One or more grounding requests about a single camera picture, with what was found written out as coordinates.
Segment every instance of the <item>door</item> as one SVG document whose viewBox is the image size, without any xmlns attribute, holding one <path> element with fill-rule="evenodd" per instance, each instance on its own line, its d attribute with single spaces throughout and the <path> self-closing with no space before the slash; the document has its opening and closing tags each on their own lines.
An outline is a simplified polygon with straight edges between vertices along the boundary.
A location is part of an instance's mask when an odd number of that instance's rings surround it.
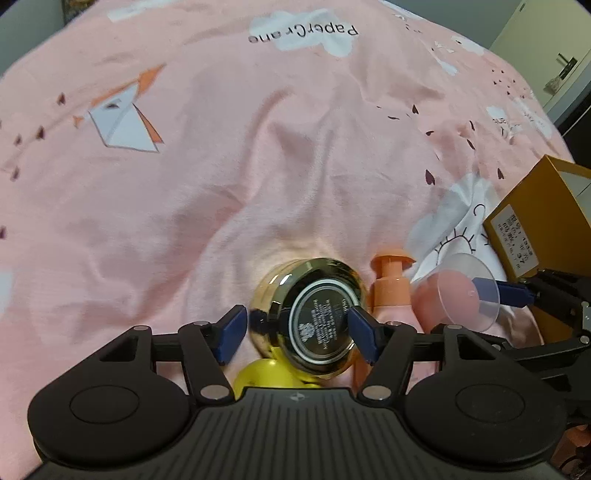
<svg viewBox="0 0 591 480">
<path fill-rule="evenodd" d="M 525 0 L 491 50 L 523 75 L 547 110 L 591 61 L 591 14 L 576 0 Z M 545 86 L 565 66 L 558 54 L 578 62 L 553 94 Z"/>
<path fill-rule="evenodd" d="M 591 93 L 559 126 L 574 160 L 583 167 L 591 168 Z"/>
</svg>

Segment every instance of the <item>yellow box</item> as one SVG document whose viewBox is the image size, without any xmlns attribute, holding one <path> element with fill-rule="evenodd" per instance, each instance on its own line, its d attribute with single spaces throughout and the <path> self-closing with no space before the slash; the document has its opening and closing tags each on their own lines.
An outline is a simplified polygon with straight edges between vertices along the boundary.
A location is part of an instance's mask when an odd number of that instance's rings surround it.
<svg viewBox="0 0 591 480">
<path fill-rule="evenodd" d="M 543 268 L 591 276 L 591 170 L 544 156 L 484 228 L 509 281 Z M 546 342 L 571 335 L 562 322 L 533 312 Z"/>
</svg>

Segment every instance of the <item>white cloud print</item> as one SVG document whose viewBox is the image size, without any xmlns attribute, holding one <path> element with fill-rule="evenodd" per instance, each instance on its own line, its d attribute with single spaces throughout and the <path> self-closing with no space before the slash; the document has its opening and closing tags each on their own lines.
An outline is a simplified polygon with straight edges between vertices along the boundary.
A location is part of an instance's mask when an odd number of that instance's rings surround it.
<svg viewBox="0 0 591 480">
<path fill-rule="evenodd" d="M 554 134 L 554 128 L 548 120 L 533 112 L 530 107 L 528 107 L 527 104 L 520 98 L 514 98 L 513 103 L 519 109 L 522 115 L 526 117 L 542 135 L 544 135 L 546 140 L 550 140 L 552 138 L 552 135 Z"/>
<path fill-rule="evenodd" d="M 452 77 L 455 77 L 455 76 L 456 76 L 456 73 L 457 73 L 457 68 L 455 68 L 453 65 L 450 65 L 450 64 L 449 64 L 448 62 L 446 62 L 446 61 L 440 60 L 440 59 L 437 57 L 437 55 L 435 55 L 435 54 L 434 54 L 434 53 L 433 53 L 431 50 L 429 50 L 428 52 L 431 54 L 431 56 L 432 56 L 432 57 L 433 57 L 435 60 L 437 60 L 437 63 L 438 63 L 439 65 L 441 65 L 441 68 L 442 68 L 443 70 L 445 70 L 446 72 L 448 72 L 448 74 L 449 74 L 449 75 L 451 75 Z"/>
<path fill-rule="evenodd" d="M 509 121 L 506 112 L 497 106 L 490 106 L 486 111 L 491 116 L 494 123 L 501 127 L 501 135 L 507 140 L 511 140 L 515 135 L 523 130 L 521 124 L 514 124 Z"/>
<path fill-rule="evenodd" d="M 248 41 L 252 44 L 272 42 L 281 51 L 322 45 L 335 57 L 349 55 L 359 35 L 352 24 L 341 21 L 326 8 L 299 14 L 278 11 L 254 18 L 250 34 Z"/>
<path fill-rule="evenodd" d="M 455 41 L 456 43 L 460 44 L 462 46 L 462 48 L 466 51 L 471 51 L 472 53 L 475 53 L 476 55 L 478 55 L 480 57 L 482 57 L 484 55 L 485 48 L 481 47 L 478 43 L 470 40 L 469 38 L 458 37 L 457 35 L 454 35 L 452 37 L 452 40 Z"/>
</svg>

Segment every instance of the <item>door handle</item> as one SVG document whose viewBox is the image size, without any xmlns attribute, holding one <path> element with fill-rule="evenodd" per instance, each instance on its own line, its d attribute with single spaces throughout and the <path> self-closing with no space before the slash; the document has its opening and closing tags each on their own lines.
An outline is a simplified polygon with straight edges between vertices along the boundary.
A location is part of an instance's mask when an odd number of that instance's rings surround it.
<svg viewBox="0 0 591 480">
<path fill-rule="evenodd" d="M 564 56 L 561 53 L 559 53 L 558 56 L 566 62 L 565 67 L 562 69 L 562 72 L 560 72 L 560 74 L 559 74 L 559 77 L 562 80 L 564 80 L 569 75 L 569 73 L 574 68 L 574 66 L 577 64 L 578 60 L 574 57 L 571 58 L 570 60 L 567 60 L 566 58 L 564 58 Z"/>
</svg>

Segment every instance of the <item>pink bottle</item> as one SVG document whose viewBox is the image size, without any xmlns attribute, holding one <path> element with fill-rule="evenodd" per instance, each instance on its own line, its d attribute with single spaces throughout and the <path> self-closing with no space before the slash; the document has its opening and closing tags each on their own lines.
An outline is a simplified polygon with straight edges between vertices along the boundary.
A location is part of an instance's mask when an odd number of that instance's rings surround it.
<svg viewBox="0 0 591 480">
<path fill-rule="evenodd" d="M 402 249 L 380 252 L 374 257 L 371 266 L 377 279 L 374 282 L 372 315 L 380 323 L 406 323 L 414 327 L 418 333 L 423 333 L 423 328 L 411 307 L 410 280 L 402 276 L 402 272 L 413 263 L 413 258 Z M 370 370 L 371 367 L 362 359 L 355 364 L 356 388 L 363 384 Z M 415 363 L 408 389 L 435 371 L 436 366 L 432 362 Z"/>
<path fill-rule="evenodd" d="M 410 280 L 402 276 L 403 270 L 413 263 L 410 255 L 401 249 L 380 252 L 374 257 L 371 266 L 377 280 L 372 315 L 380 323 L 406 323 L 422 333 L 423 328 L 411 307 Z"/>
</svg>

